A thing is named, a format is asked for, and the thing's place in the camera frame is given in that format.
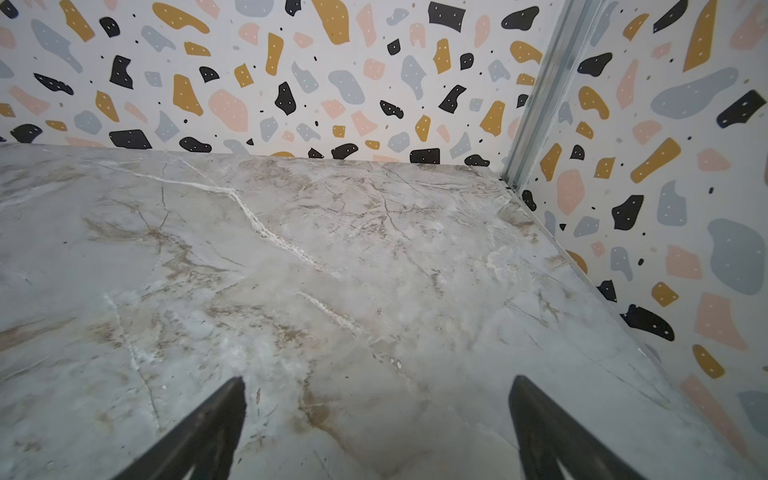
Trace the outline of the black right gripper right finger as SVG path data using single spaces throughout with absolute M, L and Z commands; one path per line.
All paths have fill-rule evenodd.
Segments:
M 640 479 L 528 377 L 515 377 L 508 405 L 526 479 Z

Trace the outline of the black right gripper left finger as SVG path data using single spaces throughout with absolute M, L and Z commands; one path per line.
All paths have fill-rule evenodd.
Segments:
M 118 479 L 227 479 L 246 417 L 245 382 L 226 381 Z

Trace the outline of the aluminium corner post right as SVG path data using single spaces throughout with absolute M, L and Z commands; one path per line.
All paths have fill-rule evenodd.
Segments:
M 500 179 L 514 192 L 525 185 L 556 119 L 567 85 L 576 71 L 576 60 L 587 43 L 603 3 L 597 0 L 566 1 L 557 18 L 541 68 L 525 105 L 516 137 L 505 159 Z

